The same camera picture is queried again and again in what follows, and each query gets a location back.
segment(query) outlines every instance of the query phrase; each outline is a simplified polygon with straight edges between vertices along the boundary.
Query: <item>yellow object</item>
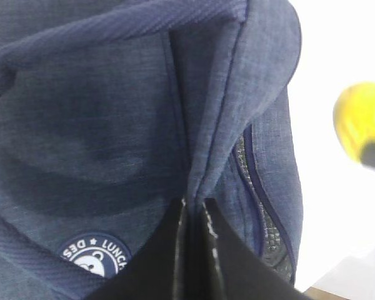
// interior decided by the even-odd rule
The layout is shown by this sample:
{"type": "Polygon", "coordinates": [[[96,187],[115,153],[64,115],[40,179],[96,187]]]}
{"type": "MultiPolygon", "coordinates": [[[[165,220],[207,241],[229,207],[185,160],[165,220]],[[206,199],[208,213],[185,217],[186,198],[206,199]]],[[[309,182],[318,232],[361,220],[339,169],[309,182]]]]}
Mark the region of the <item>yellow object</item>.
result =
{"type": "Polygon", "coordinates": [[[363,82],[343,91],[333,119],[344,150],[351,159],[360,161],[364,146],[375,142],[375,83],[363,82]]]}

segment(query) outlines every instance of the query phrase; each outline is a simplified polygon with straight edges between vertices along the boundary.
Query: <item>bear logo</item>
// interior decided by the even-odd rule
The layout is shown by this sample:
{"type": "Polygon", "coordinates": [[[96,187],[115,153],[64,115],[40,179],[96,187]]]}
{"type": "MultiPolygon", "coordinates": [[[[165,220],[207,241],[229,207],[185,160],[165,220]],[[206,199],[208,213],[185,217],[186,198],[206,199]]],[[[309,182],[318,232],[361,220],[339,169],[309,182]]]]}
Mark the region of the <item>bear logo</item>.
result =
{"type": "Polygon", "coordinates": [[[77,258],[74,261],[74,264],[77,264],[79,267],[82,267],[87,271],[104,277],[106,274],[102,263],[103,258],[104,254],[101,251],[94,251],[92,255],[85,255],[77,258]]]}

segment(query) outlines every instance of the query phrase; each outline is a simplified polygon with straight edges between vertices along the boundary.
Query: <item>circular label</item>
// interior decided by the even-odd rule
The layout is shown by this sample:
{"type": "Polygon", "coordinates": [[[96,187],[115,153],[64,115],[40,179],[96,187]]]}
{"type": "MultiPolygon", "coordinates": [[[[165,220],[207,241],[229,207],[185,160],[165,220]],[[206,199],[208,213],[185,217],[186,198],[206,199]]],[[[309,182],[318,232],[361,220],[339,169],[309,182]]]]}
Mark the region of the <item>circular label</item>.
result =
{"type": "Polygon", "coordinates": [[[105,278],[124,269],[131,253],[118,238],[103,232],[79,234],[65,242],[58,254],[66,261],[105,278]]]}

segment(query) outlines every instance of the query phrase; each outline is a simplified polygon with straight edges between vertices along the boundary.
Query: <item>blue fabric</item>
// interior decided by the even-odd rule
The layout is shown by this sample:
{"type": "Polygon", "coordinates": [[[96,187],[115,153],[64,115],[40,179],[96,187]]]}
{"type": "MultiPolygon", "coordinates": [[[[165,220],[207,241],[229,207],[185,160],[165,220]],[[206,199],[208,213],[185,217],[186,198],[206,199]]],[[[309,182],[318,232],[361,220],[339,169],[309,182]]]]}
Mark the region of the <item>blue fabric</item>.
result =
{"type": "Polygon", "coordinates": [[[0,1],[0,299],[80,299],[103,280],[54,256],[58,246],[103,229],[134,254],[184,194],[193,216],[219,199],[258,253],[259,216],[232,152],[251,123],[297,259],[283,91],[300,42],[285,0],[0,1]]]}

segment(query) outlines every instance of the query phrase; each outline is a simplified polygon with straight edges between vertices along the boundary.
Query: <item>white surface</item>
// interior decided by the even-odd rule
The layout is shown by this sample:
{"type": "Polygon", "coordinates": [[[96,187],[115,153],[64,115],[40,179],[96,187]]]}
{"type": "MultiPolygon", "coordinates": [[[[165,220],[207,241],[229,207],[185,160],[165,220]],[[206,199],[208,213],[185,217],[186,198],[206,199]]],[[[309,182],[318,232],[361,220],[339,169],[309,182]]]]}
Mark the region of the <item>white surface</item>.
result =
{"type": "Polygon", "coordinates": [[[362,259],[347,257],[315,287],[350,300],[375,300],[375,250],[362,259]]]}
{"type": "Polygon", "coordinates": [[[335,136],[341,91],[375,81],[375,0],[291,0],[302,54],[289,86],[304,229],[296,287],[307,289],[349,255],[375,247],[375,171],[351,162],[335,136]]]}

